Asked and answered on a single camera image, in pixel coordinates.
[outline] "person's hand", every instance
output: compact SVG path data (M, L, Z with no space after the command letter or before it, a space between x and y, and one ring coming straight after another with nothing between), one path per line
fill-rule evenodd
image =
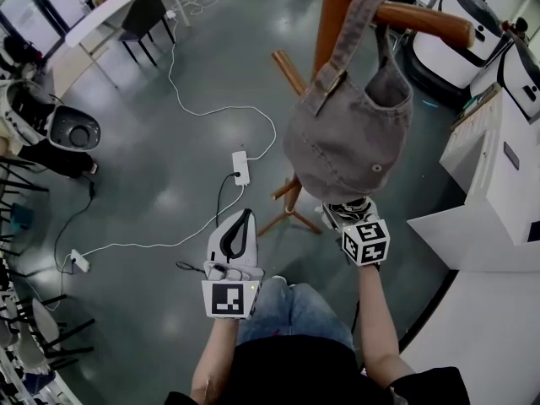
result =
M8 154L9 141L6 138L0 138L0 156Z

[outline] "black shirt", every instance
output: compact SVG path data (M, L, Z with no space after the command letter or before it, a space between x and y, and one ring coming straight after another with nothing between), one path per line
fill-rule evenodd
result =
M171 393L166 405L194 403ZM219 404L469 404L456 368L404 376L383 390L363 376L354 352L311 336L276 336L236 347Z

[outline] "person's arm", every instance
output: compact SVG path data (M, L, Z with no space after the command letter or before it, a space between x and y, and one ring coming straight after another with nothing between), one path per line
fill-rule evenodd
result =
M359 267L360 342L365 371L382 388L414 371L399 356L396 328L375 266Z
M238 320L217 319L213 322L192 380L191 397L199 405L215 402L227 384L237 333Z

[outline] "wooden coat rack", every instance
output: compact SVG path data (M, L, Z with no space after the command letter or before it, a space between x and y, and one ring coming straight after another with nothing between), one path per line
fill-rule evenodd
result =
M321 67L330 60L351 1L322 1L321 19L319 21L315 62L311 80L313 80ZM474 42L474 27L465 19L410 4L384 2L377 10L375 22L377 24L388 24L398 29L421 31L439 36L443 41L454 46L468 48ZM296 94L302 95L307 89L307 83L300 76L287 54L284 51L275 51L272 53L272 57L282 70L285 78L290 82ZM284 210L277 218L263 227L257 234L258 236L265 234L275 224L289 216L297 218L314 233L321 233L318 227L294 210L301 190L302 184L298 176L294 175L291 181L287 180L284 186L272 194L274 200L285 195Z

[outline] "gray concrete floor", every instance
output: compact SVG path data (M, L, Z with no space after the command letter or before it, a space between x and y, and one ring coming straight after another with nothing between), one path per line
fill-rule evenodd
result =
M238 202L251 208L259 226L275 217L282 202L270 194L292 168L281 140L294 92L270 57L287 51L309 76L321 0L219 0L193 17L188 30L176 29L178 45L172 78L185 105L208 111L224 105L254 105L274 121L278 141L261 160L250 163L251 184ZM215 213L219 185L232 171L230 155L259 155L270 143L268 121L252 111L226 111L195 117L183 112L167 80L171 43L162 25L147 46L154 68L137 46L140 65L122 46L111 44L100 65L120 86L112 88L94 67L64 100L94 116L103 138L94 157L97 198L69 226L58 245L58 261L72 248L89 251L111 242L175 243L201 228ZM369 35L352 72L366 80L376 65ZM390 256L382 280L400 337L429 303L447 273L443 262L414 234L406 219L459 202L460 192L438 160L454 113L417 91L407 147L386 187L376 194L391 233ZM85 181L46 171L32 180L51 189L48 197L30 194L35 228L20 236L24 255L16 268L32 273L41 297L57 295L60 275L52 247L64 222L88 199ZM235 199L232 182L222 203ZM321 224L318 201L302 193L298 210ZM64 277L72 298L55 312L60 320L96 324L73 345L92 343L95 351L62 371L85 405L159 404L171 390L188 392L192 372L211 327L204 313L201 276L178 269L176 261L202 266L211 229L185 245L167 249L111 248L89 256L91 271ZM271 276L285 271L307 282L348 324L357 300L356 274L327 230L315 236L296 223L283 223L259 240L260 266Z

